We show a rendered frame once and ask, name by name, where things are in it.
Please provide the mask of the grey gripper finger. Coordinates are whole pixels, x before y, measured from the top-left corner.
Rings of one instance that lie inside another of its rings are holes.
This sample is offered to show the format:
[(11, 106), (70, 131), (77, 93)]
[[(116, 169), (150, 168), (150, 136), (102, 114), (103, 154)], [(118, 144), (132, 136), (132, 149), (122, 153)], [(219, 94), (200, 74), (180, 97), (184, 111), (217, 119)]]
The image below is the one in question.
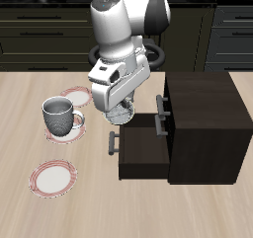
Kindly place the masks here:
[(130, 94), (128, 94), (125, 99), (123, 100), (123, 107), (128, 108), (128, 103), (133, 102), (133, 95), (134, 91), (132, 91)]

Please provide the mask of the grey textured mug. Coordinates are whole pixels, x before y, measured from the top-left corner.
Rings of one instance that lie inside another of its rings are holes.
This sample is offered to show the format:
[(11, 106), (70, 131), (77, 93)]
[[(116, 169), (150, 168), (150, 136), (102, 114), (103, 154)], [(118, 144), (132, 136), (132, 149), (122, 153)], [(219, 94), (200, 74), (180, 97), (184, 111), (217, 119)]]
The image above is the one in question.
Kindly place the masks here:
[(42, 103), (42, 114), (49, 132), (58, 137), (80, 128), (85, 121), (83, 114), (73, 109), (72, 101), (62, 96), (45, 100)]

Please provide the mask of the white grey bowl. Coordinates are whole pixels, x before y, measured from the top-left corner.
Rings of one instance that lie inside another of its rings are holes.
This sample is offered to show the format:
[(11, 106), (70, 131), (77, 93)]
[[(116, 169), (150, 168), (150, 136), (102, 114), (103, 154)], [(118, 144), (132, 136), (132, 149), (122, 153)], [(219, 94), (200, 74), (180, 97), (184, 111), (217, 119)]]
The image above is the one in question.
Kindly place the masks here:
[(134, 116), (134, 106), (128, 99), (122, 100), (109, 112), (104, 112), (103, 116), (106, 121), (114, 125), (128, 123)]

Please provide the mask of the dark kitchen cupboards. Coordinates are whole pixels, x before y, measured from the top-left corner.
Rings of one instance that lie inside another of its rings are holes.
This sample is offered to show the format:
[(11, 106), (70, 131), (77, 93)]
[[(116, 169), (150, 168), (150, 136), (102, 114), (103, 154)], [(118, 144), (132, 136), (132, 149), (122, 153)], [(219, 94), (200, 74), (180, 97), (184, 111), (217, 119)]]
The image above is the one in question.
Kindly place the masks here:
[[(88, 71), (92, 0), (0, 0), (0, 71)], [(167, 0), (164, 71), (253, 72), (253, 0)]]

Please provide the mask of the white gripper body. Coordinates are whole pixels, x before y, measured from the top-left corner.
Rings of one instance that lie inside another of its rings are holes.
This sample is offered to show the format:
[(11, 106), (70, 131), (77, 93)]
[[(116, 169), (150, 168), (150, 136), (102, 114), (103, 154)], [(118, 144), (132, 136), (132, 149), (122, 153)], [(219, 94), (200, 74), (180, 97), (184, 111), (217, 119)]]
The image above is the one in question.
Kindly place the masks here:
[(123, 61), (105, 64), (99, 59), (91, 70), (95, 107), (101, 112), (109, 112), (142, 84), (149, 75), (148, 61), (142, 54), (137, 57), (137, 67), (131, 73), (127, 73), (127, 65)]

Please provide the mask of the white plate with red rim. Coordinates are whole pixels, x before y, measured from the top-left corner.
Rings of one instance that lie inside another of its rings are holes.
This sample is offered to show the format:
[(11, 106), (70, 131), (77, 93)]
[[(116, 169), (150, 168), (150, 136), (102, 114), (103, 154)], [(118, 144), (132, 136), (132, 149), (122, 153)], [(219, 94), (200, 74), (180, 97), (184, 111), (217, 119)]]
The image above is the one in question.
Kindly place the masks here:
[(57, 198), (73, 188), (77, 170), (65, 160), (51, 160), (37, 166), (29, 177), (29, 188), (40, 198)]
[(62, 91), (60, 95), (70, 99), (74, 108), (87, 106), (93, 101), (92, 91), (83, 86), (71, 87)]
[(46, 139), (55, 144), (69, 144), (80, 139), (86, 132), (85, 119), (84, 116), (79, 111), (74, 111), (73, 114), (74, 114), (73, 127), (67, 135), (62, 137), (55, 136), (51, 134), (49, 130), (46, 128), (44, 130), (44, 135)]

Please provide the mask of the dark wooden cabinet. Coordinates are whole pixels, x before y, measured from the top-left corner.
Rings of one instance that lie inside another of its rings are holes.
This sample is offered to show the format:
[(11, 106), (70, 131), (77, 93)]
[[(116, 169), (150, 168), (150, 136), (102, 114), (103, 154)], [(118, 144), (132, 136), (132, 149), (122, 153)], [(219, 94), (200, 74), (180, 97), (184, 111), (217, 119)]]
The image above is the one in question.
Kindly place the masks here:
[(157, 112), (136, 114), (110, 133), (119, 178), (171, 185), (233, 185), (253, 120), (227, 72), (165, 74)]

